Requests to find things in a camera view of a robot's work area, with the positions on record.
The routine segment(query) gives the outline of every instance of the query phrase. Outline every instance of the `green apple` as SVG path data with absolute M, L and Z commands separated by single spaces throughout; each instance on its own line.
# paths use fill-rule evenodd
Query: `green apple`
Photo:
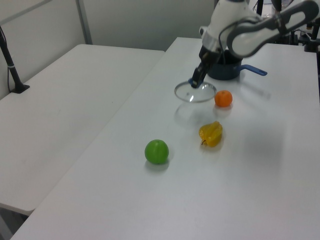
M 169 148 L 162 140 L 152 140 L 145 147 L 144 155 L 152 164 L 165 164 L 169 156 Z

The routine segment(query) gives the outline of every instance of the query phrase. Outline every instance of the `pot handle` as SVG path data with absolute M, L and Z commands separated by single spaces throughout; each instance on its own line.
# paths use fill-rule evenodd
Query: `pot handle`
M 266 71 L 263 71 L 263 70 L 261 70 L 259 68 L 256 68 L 256 67 L 248 65 L 248 64 L 244 64 L 244 65 L 239 66 L 239 71 L 241 71 L 243 69 L 247 69 L 247 70 L 249 70 L 249 71 L 251 71 L 251 72 L 253 72 L 255 74 L 259 74 L 261 76 L 265 76 L 265 75 L 268 74 Z

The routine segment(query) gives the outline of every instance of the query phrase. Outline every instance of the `small orange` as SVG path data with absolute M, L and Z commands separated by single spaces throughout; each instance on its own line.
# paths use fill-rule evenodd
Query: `small orange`
M 227 90 L 218 91 L 214 96 L 214 101 L 219 107 L 228 107 L 232 103 L 232 94 Z

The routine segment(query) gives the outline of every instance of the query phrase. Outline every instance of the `wall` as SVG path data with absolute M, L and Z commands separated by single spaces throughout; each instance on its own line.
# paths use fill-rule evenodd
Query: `wall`
M 85 43 L 75 0 L 52 0 L 1 27 L 22 82 Z M 8 93 L 7 65 L 0 52 L 0 99 Z
M 81 0 L 95 45 L 166 51 L 177 37 L 199 38 L 215 0 Z

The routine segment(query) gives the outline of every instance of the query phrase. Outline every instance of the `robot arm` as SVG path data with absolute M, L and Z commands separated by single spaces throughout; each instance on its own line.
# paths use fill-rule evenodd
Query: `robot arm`
M 220 0 L 202 37 L 200 65 L 189 80 L 198 88 L 228 46 L 238 58 L 254 55 L 264 44 L 320 18 L 320 0 L 295 0 L 271 19 L 263 20 L 245 0 Z

